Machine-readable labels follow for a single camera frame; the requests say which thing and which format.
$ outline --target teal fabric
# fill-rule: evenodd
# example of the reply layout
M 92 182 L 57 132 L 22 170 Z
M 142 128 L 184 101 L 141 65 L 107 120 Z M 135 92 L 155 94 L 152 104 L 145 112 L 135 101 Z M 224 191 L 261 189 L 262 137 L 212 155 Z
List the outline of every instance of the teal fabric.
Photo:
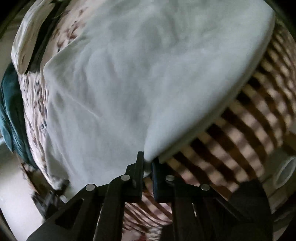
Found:
M 0 130 L 8 148 L 19 154 L 24 162 L 38 168 L 28 143 L 22 93 L 12 63 L 6 69 L 0 85 Z

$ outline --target silver rivet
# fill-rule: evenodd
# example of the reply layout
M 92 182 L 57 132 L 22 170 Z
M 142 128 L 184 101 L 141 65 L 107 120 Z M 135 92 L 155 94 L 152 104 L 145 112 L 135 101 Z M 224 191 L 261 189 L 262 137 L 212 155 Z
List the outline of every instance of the silver rivet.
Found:
M 210 190 L 210 186 L 208 184 L 202 184 L 200 186 L 201 190 L 203 191 L 209 191 Z
M 127 175 L 127 174 L 124 174 L 124 175 L 121 176 L 122 181 L 128 181 L 130 178 L 131 177 L 129 175 Z
M 175 177 L 174 177 L 173 175 L 167 175 L 167 176 L 165 177 L 165 179 L 166 179 L 167 181 L 174 181 L 174 180 L 175 180 Z
M 94 190 L 96 187 L 95 187 L 95 185 L 94 184 L 88 184 L 88 185 L 86 185 L 86 187 L 85 187 L 85 189 L 87 190 L 87 191 L 92 191 L 92 190 Z

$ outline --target folded white cloth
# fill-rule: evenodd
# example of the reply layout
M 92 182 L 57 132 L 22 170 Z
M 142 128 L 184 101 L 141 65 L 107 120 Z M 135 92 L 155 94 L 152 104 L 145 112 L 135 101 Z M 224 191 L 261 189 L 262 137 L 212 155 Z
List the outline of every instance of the folded white cloth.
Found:
M 27 11 L 17 31 L 11 50 L 11 59 L 16 71 L 24 74 L 35 47 L 39 29 L 54 8 L 52 0 L 36 0 Z
M 261 0 L 105 2 L 44 68 L 49 173 L 74 192 L 106 184 L 138 151 L 151 161 L 203 131 L 250 78 L 273 27 Z

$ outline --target brown striped cloth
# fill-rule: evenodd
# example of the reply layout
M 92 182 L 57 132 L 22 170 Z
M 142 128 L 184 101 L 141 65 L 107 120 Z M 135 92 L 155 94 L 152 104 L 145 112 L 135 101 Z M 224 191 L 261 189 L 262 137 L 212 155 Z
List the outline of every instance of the brown striped cloth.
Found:
M 264 172 L 268 155 L 283 143 L 296 113 L 296 43 L 276 23 L 271 41 L 254 74 L 223 114 L 167 161 L 186 183 L 208 183 L 226 198 Z M 126 203 L 123 231 L 146 234 L 172 222 L 170 204 L 153 199 L 152 181 L 140 203 Z

